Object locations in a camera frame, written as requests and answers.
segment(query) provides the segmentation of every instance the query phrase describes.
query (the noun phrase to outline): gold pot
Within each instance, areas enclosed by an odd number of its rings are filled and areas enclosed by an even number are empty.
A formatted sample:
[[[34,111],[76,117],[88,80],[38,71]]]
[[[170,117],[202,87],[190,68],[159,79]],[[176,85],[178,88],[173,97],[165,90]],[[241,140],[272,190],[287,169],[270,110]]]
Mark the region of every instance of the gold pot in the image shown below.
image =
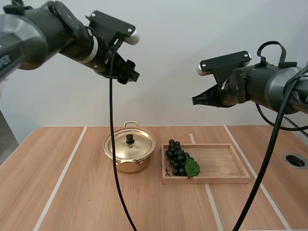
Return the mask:
[[[135,127],[127,127],[127,124],[134,123]],[[115,131],[115,160],[116,168],[121,172],[138,172],[147,167],[150,163],[156,140],[152,133],[142,129],[135,121],[128,121],[124,127]],[[106,155],[112,157],[111,135],[104,142]]]

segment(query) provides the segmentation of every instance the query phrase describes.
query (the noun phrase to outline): green leaf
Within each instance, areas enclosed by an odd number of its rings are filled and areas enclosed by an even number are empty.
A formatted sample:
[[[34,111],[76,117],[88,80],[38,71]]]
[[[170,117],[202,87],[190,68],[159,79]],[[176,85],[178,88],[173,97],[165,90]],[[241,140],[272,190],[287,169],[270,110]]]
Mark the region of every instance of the green leaf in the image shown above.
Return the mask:
[[[200,166],[190,158],[186,158],[185,170],[189,178],[197,176],[200,172]]]

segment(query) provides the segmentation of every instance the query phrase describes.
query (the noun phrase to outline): white stripe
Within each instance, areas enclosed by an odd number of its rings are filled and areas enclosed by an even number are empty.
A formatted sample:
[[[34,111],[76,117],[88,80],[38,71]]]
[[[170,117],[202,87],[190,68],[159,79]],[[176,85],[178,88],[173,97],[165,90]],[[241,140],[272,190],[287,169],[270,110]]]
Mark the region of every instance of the white stripe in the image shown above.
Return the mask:
[[[195,143],[193,135],[192,134],[189,134],[189,135],[191,137],[192,143]],[[212,211],[213,211],[214,218],[215,218],[216,225],[217,225],[217,230],[223,231],[222,223],[221,223],[219,213],[218,213],[218,210],[217,210],[217,207],[216,207],[216,204],[215,204],[215,201],[214,201],[214,198],[213,198],[209,184],[205,184],[205,189],[206,189],[207,196],[208,196],[208,199],[209,199],[211,207],[212,207]]]
[[[20,144],[18,144],[18,147],[14,150],[14,152],[20,147],[20,145],[33,133],[33,132],[35,132],[37,129],[39,129],[39,128],[36,128],[35,130],[33,130],[33,131],[31,131],[30,132],[30,134],[29,135],[27,135],[27,137],[20,143]],[[1,165],[3,165],[11,156],[13,156],[13,153],[14,152],[12,152],[12,154],[11,155],[9,155],[8,156],[8,158],[6,158],[6,160],[2,163],[2,164],[0,164],[0,166]]]
[[[226,130],[226,132],[228,133],[228,135],[230,136],[231,140],[233,141],[235,147],[237,148],[237,150],[240,152],[243,160],[245,161],[245,163],[247,164],[249,170],[251,171],[252,175],[254,176],[254,178],[257,178],[257,174],[254,171],[254,169],[252,168],[252,166],[250,165],[248,159],[246,158],[246,156],[244,155],[244,153],[242,152],[240,146],[237,144],[237,142],[235,141],[235,138],[232,136],[231,132],[229,131],[229,129],[227,128],[226,125],[224,125],[224,128]],[[266,188],[264,187],[263,183],[261,183],[260,188],[262,189],[263,193],[265,194],[266,198],[268,199],[269,203],[271,204],[271,206],[273,207],[273,209],[275,210],[277,216],[279,217],[279,219],[281,220],[281,222],[283,223],[284,227],[287,230],[291,230],[291,227],[289,226],[288,222],[286,221],[286,219],[284,218],[284,216],[282,215],[282,213],[280,212],[279,208],[276,206],[275,202],[273,201],[272,197],[270,196],[269,192],[266,190]]]
[[[192,143],[195,143],[194,138],[193,138],[193,135],[192,135],[192,134],[189,134],[189,135],[190,135],[190,137],[191,137]]]
[[[60,177],[58,179],[58,182],[54,186],[54,189],[53,189],[53,191],[52,191],[52,193],[51,193],[51,195],[49,197],[49,200],[47,201],[47,204],[45,205],[45,207],[44,207],[44,209],[43,209],[43,211],[42,211],[42,213],[41,213],[41,215],[40,215],[40,217],[39,217],[39,219],[38,219],[38,221],[37,221],[33,231],[38,231],[39,230],[39,227],[42,224],[42,222],[43,222],[43,220],[44,220],[44,218],[45,218],[45,216],[47,214],[47,211],[48,211],[48,209],[49,209],[49,207],[50,207],[50,205],[51,205],[51,203],[52,203],[52,201],[53,201],[53,199],[54,199],[54,197],[55,197],[55,195],[56,195],[56,193],[57,193],[57,191],[58,191],[58,189],[59,189],[59,187],[60,187],[60,185],[62,183],[62,180],[63,180],[63,178],[64,178],[64,176],[65,176],[65,174],[66,174],[66,172],[68,170],[69,165],[71,164],[71,162],[73,160],[73,157],[74,157],[74,155],[75,155],[75,153],[76,153],[76,151],[77,151],[77,149],[78,149],[78,147],[80,145],[80,142],[81,142],[81,140],[82,140],[86,130],[87,130],[87,126],[85,126],[83,128],[83,131],[82,131],[82,133],[81,133],[81,135],[79,137],[79,140],[77,141],[77,143],[75,145],[75,148],[73,149],[70,157],[68,158],[68,161],[67,161],[67,163],[66,163],[66,165],[65,165],[65,167],[64,167],[64,169],[63,169],[63,171],[62,171],[62,173],[61,173],[61,175],[60,175]]]

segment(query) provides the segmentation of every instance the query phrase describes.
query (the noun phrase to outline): pot handle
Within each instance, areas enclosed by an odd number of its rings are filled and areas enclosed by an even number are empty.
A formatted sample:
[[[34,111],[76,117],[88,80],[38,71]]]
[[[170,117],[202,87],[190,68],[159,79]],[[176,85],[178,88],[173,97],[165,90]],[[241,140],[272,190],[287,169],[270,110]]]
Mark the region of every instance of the pot handle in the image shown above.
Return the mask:
[[[131,121],[127,121],[127,122],[124,123],[123,127],[126,128],[127,124],[135,124],[136,127],[139,128],[139,125],[138,125],[138,123],[136,121],[132,121],[132,120]]]
[[[119,162],[116,163],[116,165],[121,165],[124,163],[138,163],[138,161],[136,159],[132,159],[132,160],[120,160]]]

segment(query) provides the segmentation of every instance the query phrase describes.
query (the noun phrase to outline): screw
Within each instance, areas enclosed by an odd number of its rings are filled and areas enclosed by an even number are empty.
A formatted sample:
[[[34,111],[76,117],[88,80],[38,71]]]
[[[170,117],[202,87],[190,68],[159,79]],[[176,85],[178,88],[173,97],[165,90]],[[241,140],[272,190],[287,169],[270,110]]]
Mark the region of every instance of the screw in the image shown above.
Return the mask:
[[[92,34],[92,31],[90,29],[88,29],[88,33],[92,37],[93,34]]]

